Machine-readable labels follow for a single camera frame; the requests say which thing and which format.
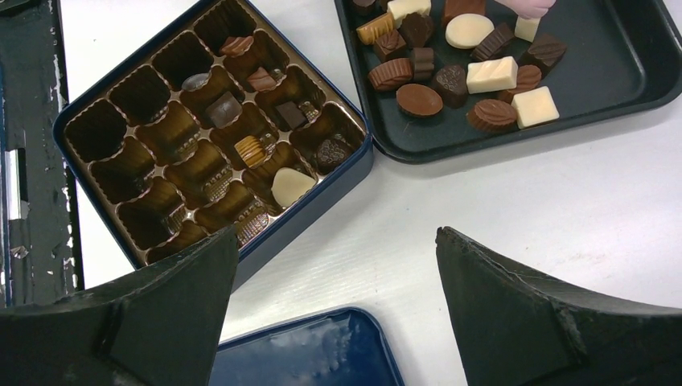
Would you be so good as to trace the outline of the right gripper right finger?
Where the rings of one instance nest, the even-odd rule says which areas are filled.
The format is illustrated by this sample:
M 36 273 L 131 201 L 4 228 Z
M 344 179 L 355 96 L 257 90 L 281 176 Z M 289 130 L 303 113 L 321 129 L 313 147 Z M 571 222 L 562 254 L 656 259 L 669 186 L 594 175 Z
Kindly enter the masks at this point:
M 601 294 L 437 231 L 470 385 L 678 385 L 681 311 Z

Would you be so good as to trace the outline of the blue chocolate box with insert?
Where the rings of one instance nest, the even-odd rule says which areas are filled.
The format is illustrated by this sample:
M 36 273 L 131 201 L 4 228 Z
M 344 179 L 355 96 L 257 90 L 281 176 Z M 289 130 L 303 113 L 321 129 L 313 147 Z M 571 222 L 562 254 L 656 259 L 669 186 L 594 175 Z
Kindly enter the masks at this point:
M 247 1 L 198 2 L 72 102 L 54 136 L 135 269 L 232 228 L 236 285 L 373 164 L 361 112 Z

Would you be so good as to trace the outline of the blue box lid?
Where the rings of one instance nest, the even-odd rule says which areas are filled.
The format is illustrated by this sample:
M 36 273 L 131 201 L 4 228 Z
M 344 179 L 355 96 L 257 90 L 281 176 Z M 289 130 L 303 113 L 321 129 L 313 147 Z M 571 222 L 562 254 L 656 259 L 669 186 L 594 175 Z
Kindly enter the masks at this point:
M 211 385 L 402 385 L 377 320 L 346 307 L 218 346 Z

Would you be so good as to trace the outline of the pink tongs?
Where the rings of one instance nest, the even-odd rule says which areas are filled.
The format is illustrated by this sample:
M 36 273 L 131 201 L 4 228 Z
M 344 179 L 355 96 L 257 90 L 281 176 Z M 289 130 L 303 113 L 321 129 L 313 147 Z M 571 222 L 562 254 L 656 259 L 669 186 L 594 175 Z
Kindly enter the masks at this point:
M 556 0 L 495 0 L 525 19 L 543 18 Z

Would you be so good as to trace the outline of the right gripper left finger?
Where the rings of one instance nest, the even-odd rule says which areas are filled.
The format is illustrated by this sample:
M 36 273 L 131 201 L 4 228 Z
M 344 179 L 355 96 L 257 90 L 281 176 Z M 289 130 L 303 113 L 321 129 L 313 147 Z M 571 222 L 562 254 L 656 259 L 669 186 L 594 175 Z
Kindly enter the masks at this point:
M 225 228 L 52 304 L 3 310 L 2 384 L 207 384 L 238 260 Z

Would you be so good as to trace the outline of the black chocolate tray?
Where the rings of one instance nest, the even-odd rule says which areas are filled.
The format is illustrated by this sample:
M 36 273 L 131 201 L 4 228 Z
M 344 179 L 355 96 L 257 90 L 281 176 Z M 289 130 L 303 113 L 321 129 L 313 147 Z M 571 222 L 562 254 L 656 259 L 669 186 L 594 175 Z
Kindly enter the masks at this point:
M 367 18 L 349 1 L 335 6 L 374 142 L 403 163 L 434 162 L 654 109 L 681 92 L 681 35 L 668 2 L 559 1 L 539 28 L 540 35 L 551 35 L 567 47 L 542 81 L 552 93 L 557 120 L 492 134 L 468 123 L 467 107 L 410 117 L 399 110 L 393 92 L 377 92 L 368 81 L 380 61 L 356 33 Z

